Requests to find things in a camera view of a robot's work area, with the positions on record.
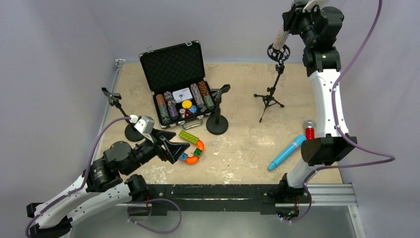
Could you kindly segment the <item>glitter microphone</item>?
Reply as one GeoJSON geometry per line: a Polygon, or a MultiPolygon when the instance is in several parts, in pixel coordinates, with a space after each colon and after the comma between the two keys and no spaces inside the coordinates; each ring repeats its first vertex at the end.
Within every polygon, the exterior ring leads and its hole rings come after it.
{"type": "MultiPolygon", "coordinates": [[[[297,5],[307,5],[309,2],[309,0],[293,0],[291,1],[292,5],[297,4],[297,5]]],[[[284,24],[282,23],[279,29],[279,32],[272,44],[272,47],[275,50],[281,50],[282,47],[284,46],[285,42],[287,41],[289,33],[284,29],[284,24]]]]}

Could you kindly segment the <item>black front table rail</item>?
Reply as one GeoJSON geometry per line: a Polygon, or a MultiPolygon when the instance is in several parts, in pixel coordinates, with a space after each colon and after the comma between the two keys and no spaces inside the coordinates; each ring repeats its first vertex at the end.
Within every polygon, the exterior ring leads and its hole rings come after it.
{"type": "Polygon", "coordinates": [[[279,184],[150,184],[134,202],[145,205],[153,216],[169,211],[288,213],[308,205],[310,195],[302,189],[282,189],[279,184]]]}

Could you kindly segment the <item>blue toy brick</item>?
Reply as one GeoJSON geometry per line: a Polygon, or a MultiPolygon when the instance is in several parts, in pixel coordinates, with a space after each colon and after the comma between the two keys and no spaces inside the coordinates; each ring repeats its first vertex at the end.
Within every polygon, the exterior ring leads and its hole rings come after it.
{"type": "Polygon", "coordinates": [[[182,161],[186,161],[186,159],[188,158],[188,155],[187,154],[183,154],[183,155],[181,155],[181,160],[182,161]]]}

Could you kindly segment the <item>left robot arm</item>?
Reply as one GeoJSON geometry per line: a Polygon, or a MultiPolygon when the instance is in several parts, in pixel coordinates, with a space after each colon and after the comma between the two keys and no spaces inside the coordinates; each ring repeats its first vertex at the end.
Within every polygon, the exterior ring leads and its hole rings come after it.
{"type": "Polygon", "coordinates": [[[134,171],[154,157],[174,164],[190,146],[171,142],[175,135],[153,129],[151,139],[134,147],[125,141],[113,143],[59,195],[44,203],[27,205],[31,221],[25,229],[26,237],[60,238],[77,222],[120,203],[144,203],[150,208],[154,202],[170,202],[152,197],[143,176],[134,171]]]}

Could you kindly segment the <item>round-base mic stand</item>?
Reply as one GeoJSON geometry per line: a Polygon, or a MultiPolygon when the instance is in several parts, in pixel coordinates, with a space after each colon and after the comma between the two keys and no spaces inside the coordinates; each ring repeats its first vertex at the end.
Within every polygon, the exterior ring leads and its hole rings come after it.
{"type": "MultiPolygon", "coordinates": [[[[129,115],[124,111],[120,103],[120,100],[122,99],[121,94],[109,92],[106,87],[102,87],[101,91],[107,97],[108,104],[111,107],[116,107],[122,113],[123,116],[129,117],[129,115]]],[[[131,142],[139,142],[142,139],[144,139],[143,135],[134,128],[133,122],[130,122],[130,120],[126,120],[126,123],[127,126],[124,131],[126,139],[128,139],[131,142]]]]}
{"type": "Polygon", "coordinates": [[[215,99],[215,114],[207,119],[206,128],[208,132],[213,135],[221,135],[228,130],[228,120],[226,117],[221,115],[220,104],[222,101],[222,94],[227,93],[230,88],[230,84],[224,84],[219,89],[211,89],[211,94],[215,99]]]}

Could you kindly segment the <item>white card deck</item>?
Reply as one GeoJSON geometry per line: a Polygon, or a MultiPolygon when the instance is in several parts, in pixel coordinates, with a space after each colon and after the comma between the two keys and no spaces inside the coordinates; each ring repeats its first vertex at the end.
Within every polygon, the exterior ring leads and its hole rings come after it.
{"type": "Polygon", "coordinates": [[[188,87],[173,91],[172,96],[176,103],[182,103],[183,101],[193,99],[192,92],[188,87]]]}

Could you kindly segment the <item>blue microphone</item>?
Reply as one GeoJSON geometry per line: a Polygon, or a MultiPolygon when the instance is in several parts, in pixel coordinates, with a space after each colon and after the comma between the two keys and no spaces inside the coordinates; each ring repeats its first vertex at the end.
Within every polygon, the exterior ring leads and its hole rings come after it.
{"type": "Polygon", "coordinates": [[[298,135],[291,143],[269,164],[267,170],[272,171],[287,160],[306,140],[304,135],[298,135]]]}

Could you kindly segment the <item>yellow poker chip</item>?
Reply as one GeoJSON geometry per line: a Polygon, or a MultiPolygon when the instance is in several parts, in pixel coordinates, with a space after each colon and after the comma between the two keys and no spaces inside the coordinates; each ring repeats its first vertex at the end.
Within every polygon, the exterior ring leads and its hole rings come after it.
{"type": "Polygon", "coordinates": [[[182,108],[189,109],[191,108],[193,103],[190,100],[185,100],[182,102],[182,108]]]}

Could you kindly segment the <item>dark green toy brick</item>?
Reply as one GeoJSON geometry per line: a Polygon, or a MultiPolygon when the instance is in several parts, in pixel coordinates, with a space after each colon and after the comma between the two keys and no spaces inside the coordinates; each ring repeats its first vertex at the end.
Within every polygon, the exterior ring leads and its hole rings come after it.
{"type": "Polygon", "coordinates": [[[199,149],[199,148],[197,148],[195,151],[194,151],[194,156],[197,156],[197,157],[201,157],[202,156],[202,154],[203,154],[203,150],[201,150],[201,149],[199,149]]]}

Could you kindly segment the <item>black tripod shock-mount stand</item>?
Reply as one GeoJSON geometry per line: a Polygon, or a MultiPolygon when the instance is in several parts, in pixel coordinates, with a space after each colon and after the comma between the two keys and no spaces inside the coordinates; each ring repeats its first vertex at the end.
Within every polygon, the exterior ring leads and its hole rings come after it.
{"type": "Polygon", "coordinates": [[[277,72],[277,77],[275,79],[274,84],[271,87],[267,87],[266,91],[267,94],[266,95],[261,95],[261,94],[254,94],[253,96],[255,98],[261,98],[264,104],[264,110],[262,112],[262,115],[260,117],[259,123],[262,122],[263,117],[265,115],[265,112],[267,110],[267,108],[274,106],[274,105],[279,105],[281,108],[284,108],[285,105],[280,103],[278,100],[275,99],[275,91],[278,85],[278,82],[280,80],[281,75],[284,73],[284,69],[285,69],[285,64],[284,62],[286,60],[288,60],[288,58],[290,57],[290,48],[284,44],[281,49],[275,49],[274,45],[271,44],[269,45],[268,49],[267,49],[267,55],[268,57],[276,62],[275,65],[275,71],[277,72]]]}

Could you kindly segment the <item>lime green toy brick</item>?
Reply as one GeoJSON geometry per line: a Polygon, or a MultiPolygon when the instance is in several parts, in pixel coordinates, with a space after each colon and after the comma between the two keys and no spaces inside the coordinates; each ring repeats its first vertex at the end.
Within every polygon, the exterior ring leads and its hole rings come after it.
{"type": "Polygon", "coordinates": [[[192,144],[197,144],[198,141],[200,140],[197,136],[194,136],[184,130],[179,132],[179,137],[181,137],[182,139],[185,139],[186,141],[192,144]]]}

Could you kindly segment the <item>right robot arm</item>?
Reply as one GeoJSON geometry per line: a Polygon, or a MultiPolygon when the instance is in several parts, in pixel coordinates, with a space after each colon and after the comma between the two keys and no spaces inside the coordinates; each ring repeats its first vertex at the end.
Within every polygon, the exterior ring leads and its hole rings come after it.
{"type": "Polygon", "coordinates": [[[335,81],[340,76],[340,55],[334,46],[341,30],[344,14],[320,0],[295,0],[282,14],[283,30],[299,35],[304,42],[303,64],[312,84],[317,112],[314,139],[301,145],[301,160],[279,183],[283,196],[302,195],[307,181],[316,169],[326,169],[341,161],[357,142],[344,122],[340,89],[335,81]]]}

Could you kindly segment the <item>orange curved toy track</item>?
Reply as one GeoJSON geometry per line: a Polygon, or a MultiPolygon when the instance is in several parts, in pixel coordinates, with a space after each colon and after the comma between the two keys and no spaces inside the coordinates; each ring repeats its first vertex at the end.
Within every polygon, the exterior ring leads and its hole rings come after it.
{"type": "Polygon", "coordinates": [[[183,153],[179,159],[187,165],[196,164],[204,154],[205,145],[201,140],[198,140],[197,143],[195,143],[195,146],[196,150],[193,152],[192,156],[188,156],[187,153],[183,153]]]}

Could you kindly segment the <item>red microphone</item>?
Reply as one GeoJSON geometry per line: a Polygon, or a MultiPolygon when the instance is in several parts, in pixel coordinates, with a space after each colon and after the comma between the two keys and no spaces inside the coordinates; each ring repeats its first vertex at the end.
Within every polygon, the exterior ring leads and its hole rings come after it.
{"type": "Polygon", "coordinates": [[[304,122],[305,137],[307,140],[315,139],[315,122],[307,120],[304,122]]]}

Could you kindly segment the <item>black poker chip case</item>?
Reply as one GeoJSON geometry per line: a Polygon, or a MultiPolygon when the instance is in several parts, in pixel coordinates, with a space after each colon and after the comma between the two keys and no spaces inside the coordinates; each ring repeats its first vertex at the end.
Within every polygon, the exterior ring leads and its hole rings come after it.
{"type": "Polygon", "coordinates": [[[193,40],[157,50],[139,54],[146,81],[153,95],[157,119],[161,128],[176,127],[214,115],[216,108],[197,109],[196,113],[185,116],[178,115],[177,120],[164,119],[160,112],[156,95],[190,89],[194,83],[203,81],[208,90],[201,43],[193,40]]]}

